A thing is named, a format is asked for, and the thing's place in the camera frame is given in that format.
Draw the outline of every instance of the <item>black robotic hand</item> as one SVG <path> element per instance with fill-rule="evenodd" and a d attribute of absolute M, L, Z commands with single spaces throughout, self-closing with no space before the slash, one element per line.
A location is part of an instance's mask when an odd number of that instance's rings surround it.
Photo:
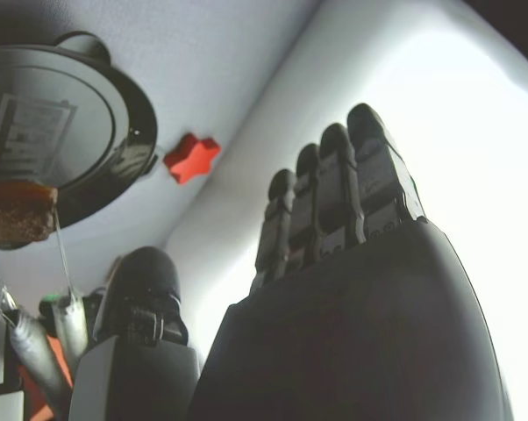
<path fill-rule="evenodd" d="M 227 311 L 190 420 L 503 421 L 482 311 L 360 104 L 271 182 L 251 295 Z"/>

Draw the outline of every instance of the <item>robotic hand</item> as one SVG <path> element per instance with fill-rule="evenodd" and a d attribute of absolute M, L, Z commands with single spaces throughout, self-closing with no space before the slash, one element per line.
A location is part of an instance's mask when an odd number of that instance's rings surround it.
<path fill-rule="evenodd" d="M 370 107 L 305 147 L 269 200 L 250 296 L 197 384 L 174 267 L 141 249 L 104 298 L 70 419 L 512 419 L 467 274 Z"/>

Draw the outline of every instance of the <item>red star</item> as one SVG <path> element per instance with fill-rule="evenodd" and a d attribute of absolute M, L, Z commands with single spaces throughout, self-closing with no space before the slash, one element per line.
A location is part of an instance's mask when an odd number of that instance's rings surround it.
<path fill-rule="evenodd" d="M 184 184 L 196 175 L 208 174 L 211 161 L 221 152 L 221 146 L 212 139 L 200 140 L 192 133 L 182 139 L 181 144 L 167 153 L 165 165 L 179 184 Z"/>

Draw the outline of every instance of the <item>black round lid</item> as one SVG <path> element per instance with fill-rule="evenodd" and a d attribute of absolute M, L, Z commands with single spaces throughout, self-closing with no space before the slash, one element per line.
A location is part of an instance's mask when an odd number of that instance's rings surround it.
<path fill-rule="evenodd" d="M 144 173 L 156 132 L 145 94 L 107 63 L 58 47 L 0 47 L 0 180 L 57 187 L 62 227 Z"/>

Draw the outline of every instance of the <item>silver cylinder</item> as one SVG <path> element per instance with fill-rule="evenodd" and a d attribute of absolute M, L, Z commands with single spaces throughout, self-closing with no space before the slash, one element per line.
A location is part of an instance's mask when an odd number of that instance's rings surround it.
<path fill-rule="evenodd" d="M 46 330 L 22 309 L 12 311 L 9 319 L 14 324 L 10 331 L 12 348 L 38 384 L 55 419 L 67 419 L 71 388 L 47 341 Z"/>
<path fill-rule="evenodd" d="M 75 293 L 62 296 L 52 305 L 55 331 L 73 379 L 79 360 L 87 350 L 89 335 L 82 297 Z"/>

